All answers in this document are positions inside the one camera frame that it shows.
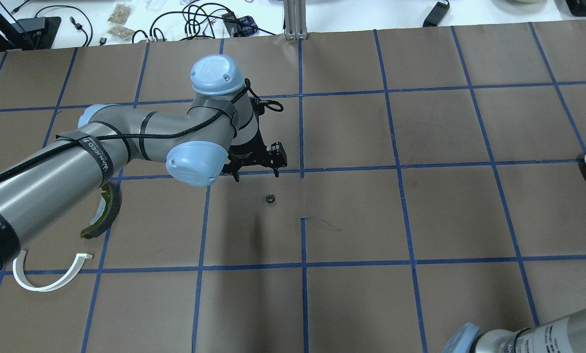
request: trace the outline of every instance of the white curved object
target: white curved object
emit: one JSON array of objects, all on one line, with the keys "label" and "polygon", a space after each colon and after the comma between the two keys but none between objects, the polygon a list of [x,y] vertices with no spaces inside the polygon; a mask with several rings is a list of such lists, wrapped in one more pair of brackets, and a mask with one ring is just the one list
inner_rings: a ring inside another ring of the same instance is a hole
[{"label": "white curved object", "polygon": [[93,255],[91,255],[91,254],[76,254],[75,259],[73,260],[73,263],[71,264],[71,268],[69,268],[67,273],[65,273],[60,279],[58,279],[56,282],[49,284],[47,286],[36,287],[33,284],[29,283],[29,281],[25,278],[25,274],[23,271],[23,265],[24,265],[26,254],[27,254],[27,252],[25,250],[21,250],[19,256],[13,262],[12,267],[13,267],[13,273],[15,275],[15,280],[17,280],[17,283],[21,287],[23,287],[27,290],[31,290],[31,291],[54,291],[58,288],[62,288],[63,286],[65,286],[65,284],[71,282],[71,279],[73,279],[77,275],[77,273],[80,270],[82,270],[82,266],[84,265],[84,262],[86,261],[86,259],[93,258]]}]

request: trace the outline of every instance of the cable connector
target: cable connector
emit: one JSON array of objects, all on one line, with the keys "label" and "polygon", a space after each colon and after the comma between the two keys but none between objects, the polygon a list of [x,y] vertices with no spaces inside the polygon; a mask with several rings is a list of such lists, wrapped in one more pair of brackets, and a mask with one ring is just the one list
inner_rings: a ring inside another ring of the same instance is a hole
[{"label": "cable connector", "polygon": [[73,18],[73,16],[70,17],[70,20],[71,23],[73,23],[73,25],[75,26],[75,29],[77,29],[78,31],[82,29],[82,25],[80,23],[76,23],[75,18]]}]

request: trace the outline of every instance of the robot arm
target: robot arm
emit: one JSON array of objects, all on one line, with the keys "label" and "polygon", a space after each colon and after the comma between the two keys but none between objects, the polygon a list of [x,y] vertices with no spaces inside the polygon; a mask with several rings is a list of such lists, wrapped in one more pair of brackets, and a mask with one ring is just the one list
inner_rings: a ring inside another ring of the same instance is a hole
[{"label": "robot arm", "polygon": [[186,116],[92,105],[78,129],[0,175],[0,271],[20,249],[132,159],[166,164],[172,177],[212,185],[245,165],[286,167],[280,143],[264,145],[259,115],[274,109],[252,92],[232,58],[211,55],[191,70],[197,97]]}]

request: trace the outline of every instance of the light blue joint cap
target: light blue joint cap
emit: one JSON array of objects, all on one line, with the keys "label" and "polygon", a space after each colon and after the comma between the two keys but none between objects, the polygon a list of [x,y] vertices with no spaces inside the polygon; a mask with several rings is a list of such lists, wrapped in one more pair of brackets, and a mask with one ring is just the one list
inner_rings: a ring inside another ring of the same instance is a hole
[{"label": "light blue joint cap", "polygon": [[441,353],[469,353],[472,343],[481,329],[474,324],[467,323],[461,327],[450,339]]},{"label": "light blue joint cap", "polygon": [[195,92],[204,96],[221,96],[245,85],[234,59],[221,54],[199,59],[191,69],[191,82]]},{"label": "light blue joint cap", "polygon": [[82,116],[80,116],[80,120],[77,121],[77,128],[79,129],[80,127],[83,127],[84,125],[89,123],[93,115],[95,115],[95,113],[99,110],[102,110],[105,107],[111,107],[113,105],[121,107],[121,105],[118,104],[93,104],[90,107],[86,108]]},{"label": "light blue joint cap", "polygon": [[208,187],[217,181],[227,160],[228,151],[216,143],[189,141],[169,151],[166,167],[172,177],[183,183]]}]

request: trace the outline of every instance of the metal post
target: metal post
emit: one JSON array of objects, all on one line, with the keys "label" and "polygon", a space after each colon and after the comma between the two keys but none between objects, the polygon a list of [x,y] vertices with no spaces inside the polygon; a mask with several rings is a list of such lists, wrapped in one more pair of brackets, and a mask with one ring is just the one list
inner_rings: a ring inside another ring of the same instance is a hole
[{"label": "metal post", "polygon": [[8,40],[15,45],[15,47],[23,50],[32,50],[32,44],[24,38],[24,35],[19,33],[13,25],[6,20],[0,13],[0,31]]},{"label": "metal post", "polygon": [[306,39],[306,0],[284,0],[284,36],[288,40]]}]

